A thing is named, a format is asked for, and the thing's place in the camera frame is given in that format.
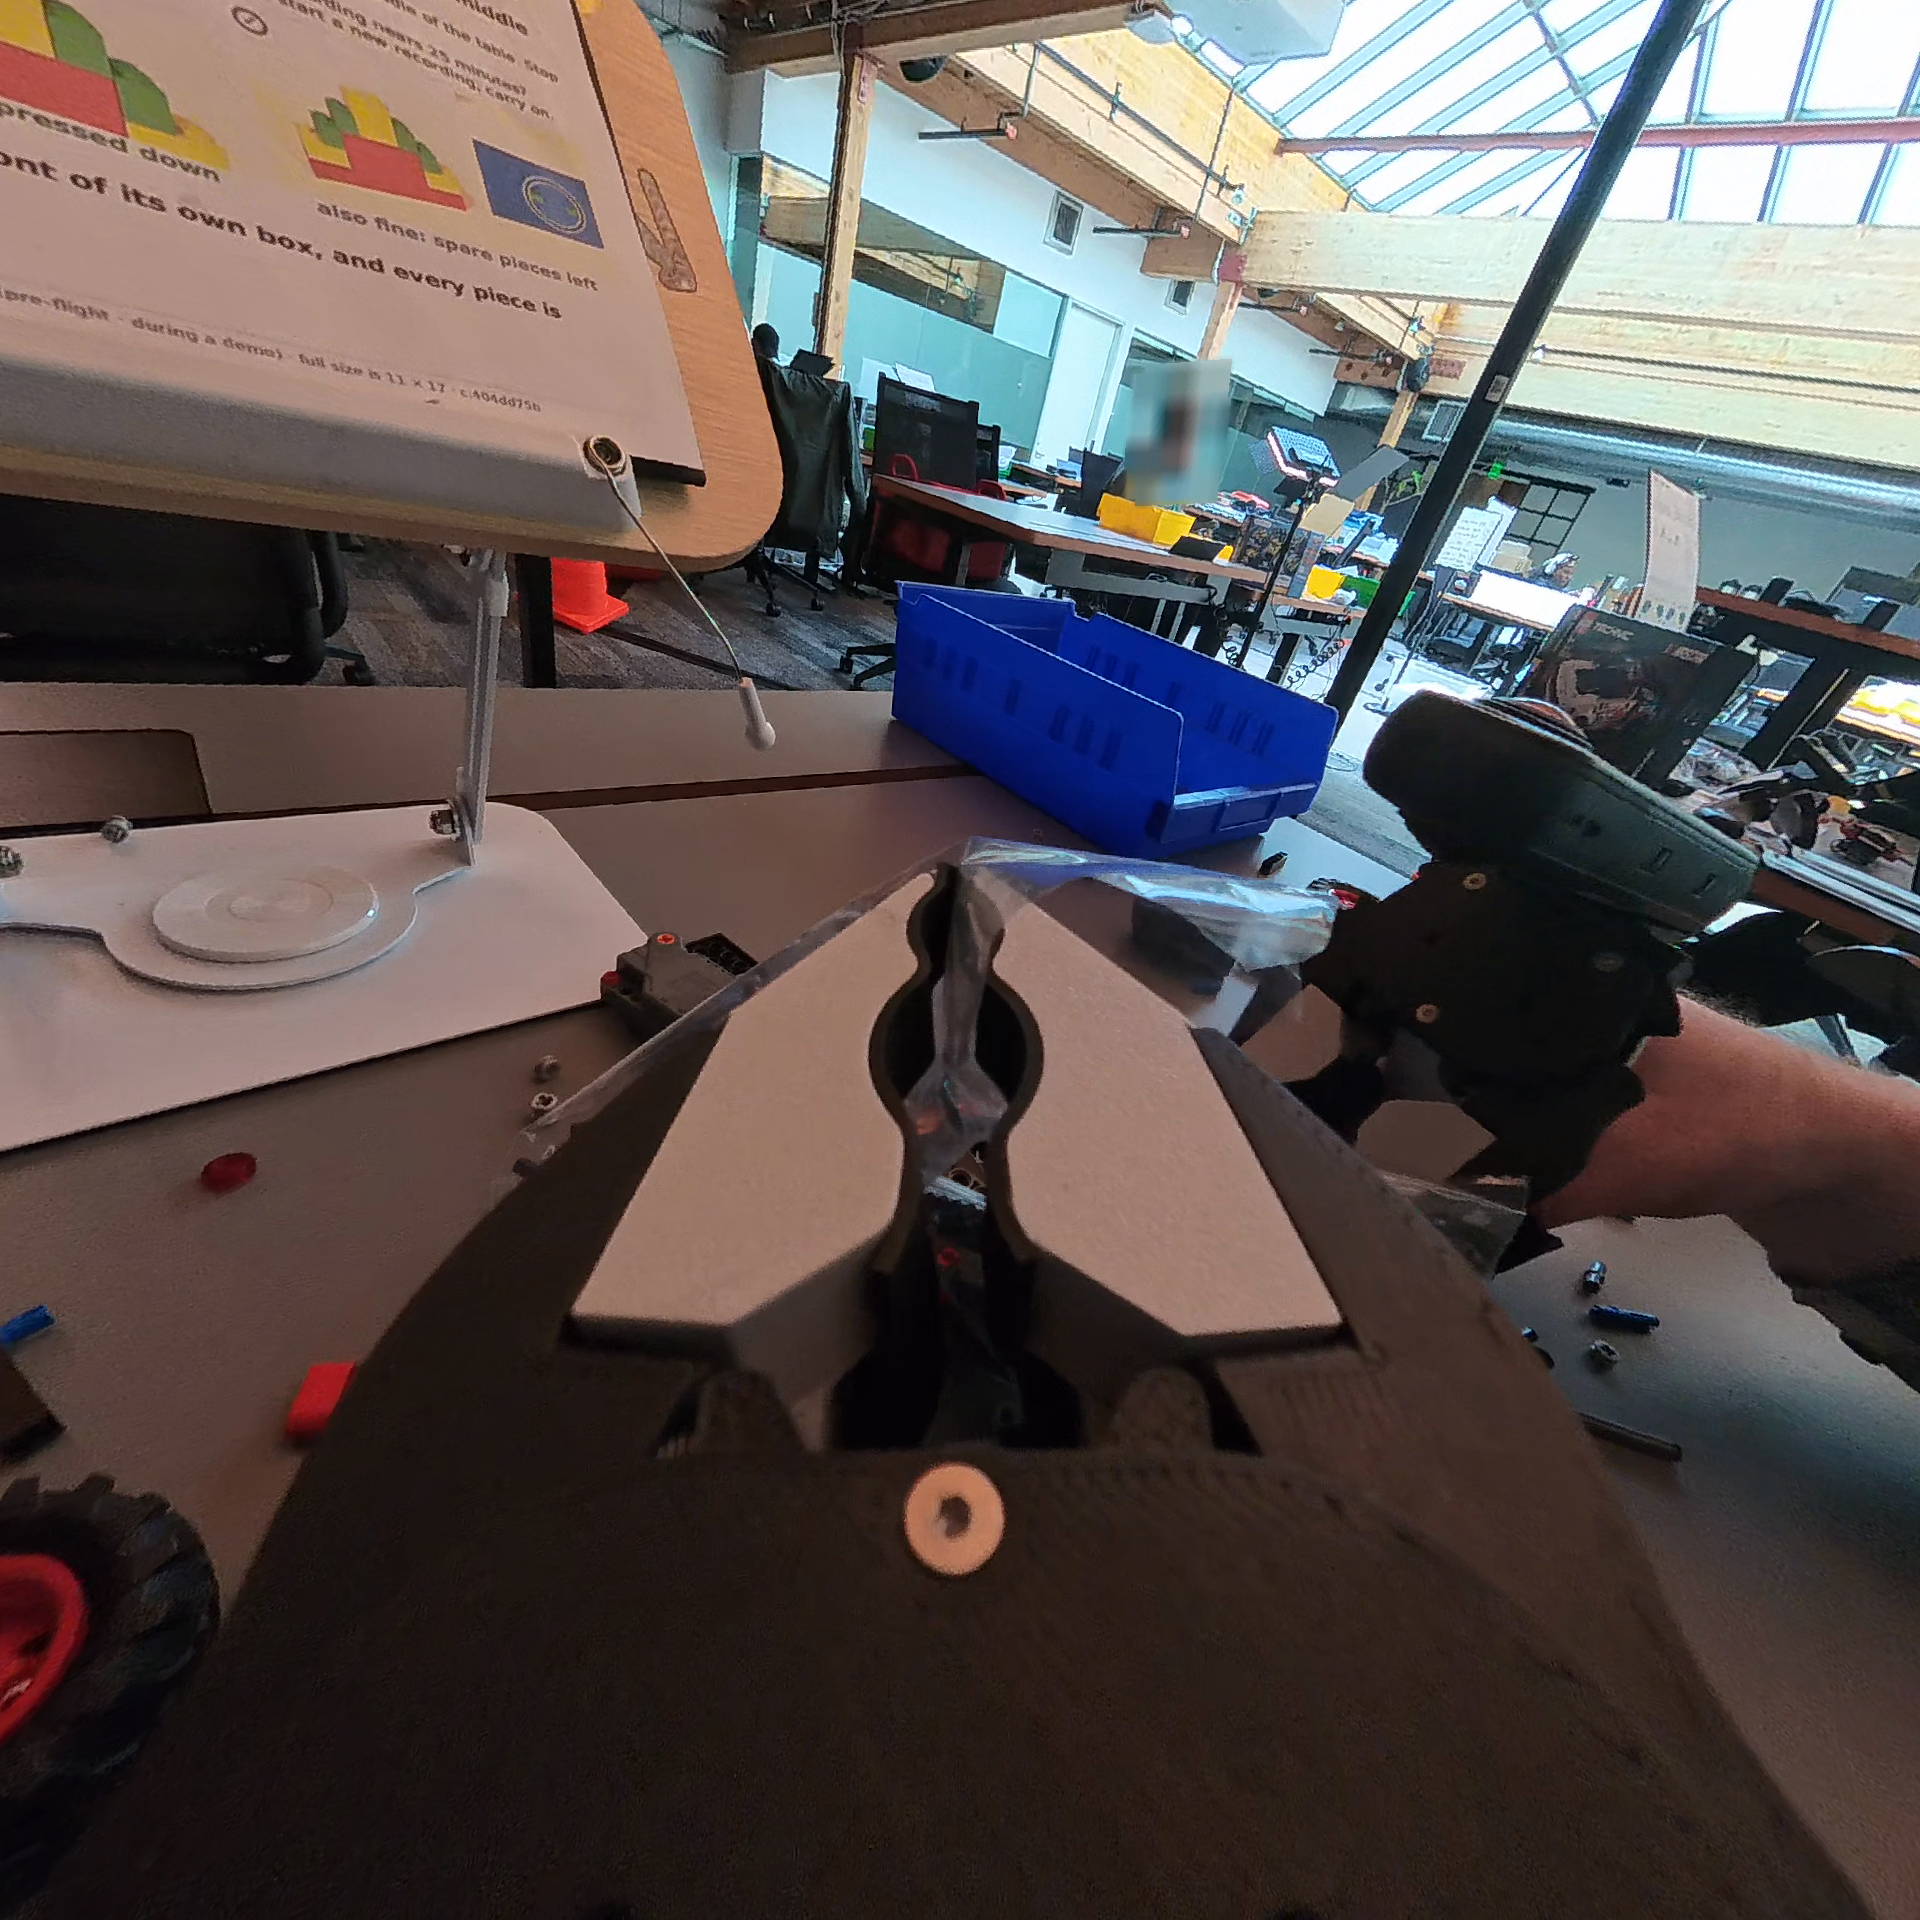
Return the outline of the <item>black pole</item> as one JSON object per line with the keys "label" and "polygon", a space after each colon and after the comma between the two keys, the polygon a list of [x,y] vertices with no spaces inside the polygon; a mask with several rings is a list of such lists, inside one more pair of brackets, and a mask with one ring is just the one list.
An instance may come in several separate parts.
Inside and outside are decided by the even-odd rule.
{"label": "black pole", "polygon": [[1419,572],[1446,531],[1446,521],[1473,477],[1482,445],[1499,421],[1506,395],[1541,341],[1546,323],[1611,199],[1626,160],[1634,151],[1705,10],[1705,3],[1661,4],[1624,77],[1614,107],[1601,122],[1589,157],[1585,157],[1574,181],[1569,202],[1561,205],[1541,252],[1527,269],[1520,296],[1511,305],[1509,321],[1489,354],[1475,393],[1463,408],[1456,433],[1431,472],[1431,481],[1419,497],[1419,506],[1411,517],[1397,555],[1377,589],[1377,600],[1365,610],[1350,652],[1336,672],[1328,688],[1328,705],[1339,717],[1346,717],[1362,696],[1408,592],[1417,586]]}

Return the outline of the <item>red black office chair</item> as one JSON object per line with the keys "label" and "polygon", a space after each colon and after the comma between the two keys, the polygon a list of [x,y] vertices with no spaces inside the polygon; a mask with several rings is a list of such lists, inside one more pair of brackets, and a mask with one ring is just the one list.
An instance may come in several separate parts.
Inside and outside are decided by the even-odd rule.
{"label": "red black office chair", "polygon": [[885,488],[901,483],[1005,500],[997,463],[999,431],[981,431],[974,400],[881,376],[870,506],[855,528],[854,587],[1007,587],[1013,563],[1009,543],[992,543],[973,523],[942,517]]}

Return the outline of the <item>dark cardboard box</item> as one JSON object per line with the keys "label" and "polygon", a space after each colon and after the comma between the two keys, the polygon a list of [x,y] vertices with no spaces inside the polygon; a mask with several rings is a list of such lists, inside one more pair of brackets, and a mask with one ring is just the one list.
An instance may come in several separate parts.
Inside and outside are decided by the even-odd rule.
{"label": "dark cardboard box", "polygon": [[1575,609],[1515,697],[1561,712],[1603,761],[1662,786],[1753,665],[1735,644]]}

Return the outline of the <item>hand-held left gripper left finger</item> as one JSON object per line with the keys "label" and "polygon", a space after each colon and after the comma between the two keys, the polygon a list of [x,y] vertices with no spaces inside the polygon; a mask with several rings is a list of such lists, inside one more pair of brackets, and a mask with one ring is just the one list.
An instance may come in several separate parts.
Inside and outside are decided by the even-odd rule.
{"label": "hand-held left gripper left finger", "polygon": [[905,1089],[951,872],[781,956],[719,1026],[569,1309],[617,1361],[765,1377],[813,1444],[912,1449],[944,1383]]}

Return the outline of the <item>instruction sheet wooden board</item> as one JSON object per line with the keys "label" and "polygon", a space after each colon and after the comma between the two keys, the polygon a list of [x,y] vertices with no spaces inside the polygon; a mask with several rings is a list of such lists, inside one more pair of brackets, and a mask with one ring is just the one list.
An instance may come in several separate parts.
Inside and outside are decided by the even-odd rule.
{"label": "instruction sheet wooden board", "polygon": [[639,4],[3,4],[6,493],[686,572],[777,445]]}

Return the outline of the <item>white tipped thin rod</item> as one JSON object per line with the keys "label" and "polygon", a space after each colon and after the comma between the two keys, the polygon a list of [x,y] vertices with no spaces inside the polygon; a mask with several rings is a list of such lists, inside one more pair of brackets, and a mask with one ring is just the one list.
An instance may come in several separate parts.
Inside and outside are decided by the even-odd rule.
{"label": "white tipped thin rod", "polygon": [[706,609],[703,596],[693,589],[688,579],[683,579],[677,563],[672,563],[672,557],[669,557],[669,553],[661,547],[661,543],[656,539],[656,536],[649,532],[649,528],[646,525],[642,511],[640,511],[639,481],[637,481],[637,472],[633,472],[633,460],[629,458],[624,445],[619,445],[611,436],[595,435],[595,436],[589,436],[583,442],[583,465],[601,483],[607,483],[607,488],[613,493],[617,508],[623,511],[623,514],[626,517],[631,528],[640,536],[642,544],[651,551],[651,557],[659,563],[659,568],[666,572],[666,576],[681,589],[681,595],[690,602],[690,607],[696,609],[699,619],[706,625],[712,635],[720,640],[720,644],[728,655],[728,660],[729,660],[729,665],[735,667],[735,674],[737,674],[737,693],[738,693],[738,699],[742,699],[742,709],[745,714],[744,715],[744,727],[745,727],[747,740],[758,752],[770,752],[777,745],[777,732],[766,715],[766,709],[762,705],[759,687],[745,672],[733,637],[720,628],[720,625],[717,623],[714,612]]}

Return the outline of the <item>black blue toy connector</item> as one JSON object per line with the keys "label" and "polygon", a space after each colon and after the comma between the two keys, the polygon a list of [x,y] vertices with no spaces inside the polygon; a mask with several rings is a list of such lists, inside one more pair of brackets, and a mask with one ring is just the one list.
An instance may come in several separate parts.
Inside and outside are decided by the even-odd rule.
{"label": "black blue toy connector", "polygon": [[55,1323],[53,1307],[46,1303],[3,1321],[3,1463],[8,1467],[46,1451],[64,1435],[62,1420],[16,1363],[16,1351],[50,1333]]}

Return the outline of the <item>person's right forearm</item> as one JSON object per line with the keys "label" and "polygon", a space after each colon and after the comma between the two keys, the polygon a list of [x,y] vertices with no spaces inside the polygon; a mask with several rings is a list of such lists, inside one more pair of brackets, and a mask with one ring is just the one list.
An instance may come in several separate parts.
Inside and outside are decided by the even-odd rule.
{"label": "person's right forearm", "polygon": [[1859,1357],[1919,1387],[1917,1084],[1786,1051],[1791,1145],[1767,1260]]}

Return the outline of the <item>clear plastic bag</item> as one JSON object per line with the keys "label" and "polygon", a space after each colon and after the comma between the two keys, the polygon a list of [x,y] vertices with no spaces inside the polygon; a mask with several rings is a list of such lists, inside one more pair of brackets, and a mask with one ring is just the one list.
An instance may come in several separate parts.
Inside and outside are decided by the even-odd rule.
{"label": "clear plastic bag", "polygon": [[[1181,995],[1213,1002],[1232,977],[1254,980],[1259,993],[1277,989],[1287,1002],[1304,988],[1304,962],[1328,947],[1338,913],[1333,893],[1289,889],[1271,879],[1235,879],[1143,857],[978,835],[935,856],[931,872],[953,872],[963,882],[953,923],[933,935],[935,975],[951,977],[953,989],[935,988],[933,993],[933,1084],[931,1092],[922,1092],[923,1069],[911,1069],[905,1108],[912,1120],[933,1122],[931,1149],[955,1154],[983,1145],[989,1120],[1013,1111],[1009,1095],[989,1095],[981,1066],[963,1064],[963,1042],[953,1033],[953,1021],[963,1013],[981,1010],[990,948],[1019,909],[1034,903],[1057,905],[1066,889],[1082,882],[1097,884],[1114,898],[1128,898],[1131,920],[1122,957],[1138,957],[1146,965],[1149,988],[1169,1002]],[[837,905],[799,940],[758,960],[750,975],[735,978],[675,1024],[688,1024],[697,1039],[719,1033],[742,1004],[827,947],[905,882],[909,874],[901,874]],[[672,1026],[648,1042],[637,1042],[582,1092],[568,1095],[541,1135],[522,1132],[512,1177],[526,1180],[549,1163],[566,1140],[601,1113],[646,1067],[659,1066]]]}

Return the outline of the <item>black toy wheel red rim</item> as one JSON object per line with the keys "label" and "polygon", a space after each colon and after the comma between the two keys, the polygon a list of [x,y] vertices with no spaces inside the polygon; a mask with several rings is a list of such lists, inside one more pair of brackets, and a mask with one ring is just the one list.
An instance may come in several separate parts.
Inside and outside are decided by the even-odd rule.
{"label": "black toy wheel red rim", "polygon": [[191,1520],[97,1475],[3,1500],[3,1899],[18,1912],[200,1667],[222,1595]]}

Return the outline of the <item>pile of toy building pieces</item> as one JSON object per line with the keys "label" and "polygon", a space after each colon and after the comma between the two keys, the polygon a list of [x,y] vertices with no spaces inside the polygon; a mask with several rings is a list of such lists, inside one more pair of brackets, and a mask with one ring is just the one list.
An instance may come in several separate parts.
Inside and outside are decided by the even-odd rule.
{"label": "pile of toy building pieces", "polygon": [[1656,1432],[1630,1403],[1634,1368],[1658,1355],[1664,1321],[1611,1282],[1608,1263],[1518,1265],[1497,1277],[1496,1292],[1581,1429],[1603,1451],[1680,1471],[1683,1444]]}

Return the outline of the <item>blue storage bin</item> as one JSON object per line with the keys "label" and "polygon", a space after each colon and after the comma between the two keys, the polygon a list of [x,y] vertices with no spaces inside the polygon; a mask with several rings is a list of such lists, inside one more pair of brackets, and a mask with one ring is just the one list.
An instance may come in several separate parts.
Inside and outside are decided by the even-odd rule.
{"label": "blue storage bin", "polygon": [[1304,813],[1338,714],[1066,602],[909,584],[895,717],[1121,857]]}

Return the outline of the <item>grey desk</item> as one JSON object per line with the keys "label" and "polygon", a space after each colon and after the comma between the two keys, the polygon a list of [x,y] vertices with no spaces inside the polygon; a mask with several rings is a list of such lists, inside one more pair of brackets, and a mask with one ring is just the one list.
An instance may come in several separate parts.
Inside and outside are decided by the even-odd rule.
{"label": "grey desk", "polygon": [[[495,801],[531,807],[642,928],[769,956],[973,835],[1054,821],[896,727],[881,696],[777,693],[754,752],[728,693],[502,697]],[[6,836],[442,803],[455,688],[6,688]],[[43,1484],[107,1472],[174,1501],[233,1595],[298,1471],[309,1365],[360,1361],[512,1188],[537,1058],[561,1092],[623,1051],[597,1007],[6,1157],[6,1316],[64,1424]],[[201,1167],[257,1154],[216,1196]],[[1633,1408],[1678,1472],[1614,1458],[1672,1609],[1725,1703],[1877,1916],[1917,1916],[1917,1394],[1843,1348],[1727,1221],[1593,1221],[1664,1327]]]}

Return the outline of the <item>black chair with dark jacket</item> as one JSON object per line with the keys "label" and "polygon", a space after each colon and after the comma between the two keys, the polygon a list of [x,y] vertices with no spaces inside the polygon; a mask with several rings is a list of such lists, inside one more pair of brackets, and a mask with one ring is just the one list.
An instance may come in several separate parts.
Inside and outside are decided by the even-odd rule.
{"label": "black chair with dark jacket", "polygon": [[840,587],[854,589],[866,538],[870,493],[858,450],[855,402],[845,379],[777,362],[774,324],[753,328],[759,387],[775,428],[783,493],[774,525],[744,563],[765,592],[765,612],[777,618],[775,553],[803,555],[795,580],[821,610],[821,563],[840,557]]}

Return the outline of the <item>wooden table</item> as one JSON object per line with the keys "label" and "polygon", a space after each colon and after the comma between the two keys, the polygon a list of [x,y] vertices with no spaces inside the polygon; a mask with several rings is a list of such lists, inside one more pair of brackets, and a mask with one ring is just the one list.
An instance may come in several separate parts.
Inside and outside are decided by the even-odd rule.
{"label": "wooden table", "polygon": [[935,568],[901,561],[896,573],[905,584],[965,587],[983,553],[992,563],[983,586],[1011,592],[1019,587],[1017,563],[1032,561],[1046,592],[1208,656],[1216,656],[1230,634],[1250,644],[1266,623],[1296,612],[1270,569],[1186,557],[1091,519],[891,473],[873,477],[872,493],[888,513],[923,523],[947,544]]}
{"label": "wooden table", "polygon": [[1701,589],[1690,634],[1761,664],[1720,724],[1707,826],[1755,843],[1802,905],[1917,923],[1917,640],[1779,600]]}

